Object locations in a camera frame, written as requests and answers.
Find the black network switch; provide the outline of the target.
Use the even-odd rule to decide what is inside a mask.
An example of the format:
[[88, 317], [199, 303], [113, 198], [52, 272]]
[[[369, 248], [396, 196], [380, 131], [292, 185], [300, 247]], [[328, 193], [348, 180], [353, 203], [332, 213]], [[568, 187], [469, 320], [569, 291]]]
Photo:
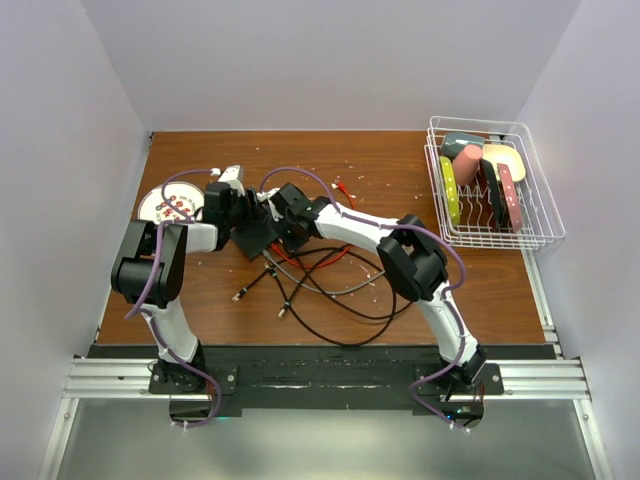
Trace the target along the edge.
[[270, 225], [257, 225], [244, 229], [235, 229], [231, 239], [242, 254], [250, 261], [258, 258], [279, 236]]

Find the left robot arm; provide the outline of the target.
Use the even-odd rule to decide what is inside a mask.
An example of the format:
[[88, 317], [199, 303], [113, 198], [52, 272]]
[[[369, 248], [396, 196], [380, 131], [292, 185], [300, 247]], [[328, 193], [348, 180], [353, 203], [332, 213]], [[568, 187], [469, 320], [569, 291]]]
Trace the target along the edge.
[[143, 197], [116, 256], [111, 285], [132, 306], [126, 316], [141, 314], [152, 331], [162, 381], [189, 393], [209, 386], [201, 342], [180, 300], [186, 257], [222, 250], [233, 230], [264, 217], [256, 191], [242, 190], [235, 180], [205, 190], [173, 181]]

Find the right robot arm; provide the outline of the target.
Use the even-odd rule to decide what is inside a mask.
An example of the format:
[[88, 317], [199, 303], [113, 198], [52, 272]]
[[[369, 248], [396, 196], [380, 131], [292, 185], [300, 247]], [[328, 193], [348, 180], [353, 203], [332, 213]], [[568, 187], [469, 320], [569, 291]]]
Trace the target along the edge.
[[274, 226], [290, 251], [310, 237], [336, 240], [374, 253], [393, 290], [416, 304], [434, 334], [448, 386], [469, 392], [481, 380], [486, 353], [466, 326], [453, 299], [445, 242], [420, 219], [382, 218], [357, 212], [327, 197], [309, 199], [288, 183], [270, 193]]

